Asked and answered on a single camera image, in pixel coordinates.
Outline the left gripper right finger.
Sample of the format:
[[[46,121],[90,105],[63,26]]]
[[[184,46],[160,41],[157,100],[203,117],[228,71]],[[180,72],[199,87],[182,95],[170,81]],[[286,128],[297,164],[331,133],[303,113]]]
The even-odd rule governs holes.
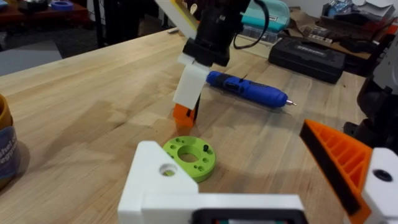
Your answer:
[[[299,134],[345,211],[345,223],[397,223],[397,154],[306,119]]]

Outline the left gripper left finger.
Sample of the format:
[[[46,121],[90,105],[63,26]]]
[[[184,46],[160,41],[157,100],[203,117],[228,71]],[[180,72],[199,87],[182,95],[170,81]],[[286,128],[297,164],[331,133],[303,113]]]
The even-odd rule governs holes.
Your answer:
[[[189,223],[191,211],[179,214],[167,202],[144,213],[150,196],[197,194],[198,184],[155,141],[142,141],[132,160],[118,205],[119,223]]]

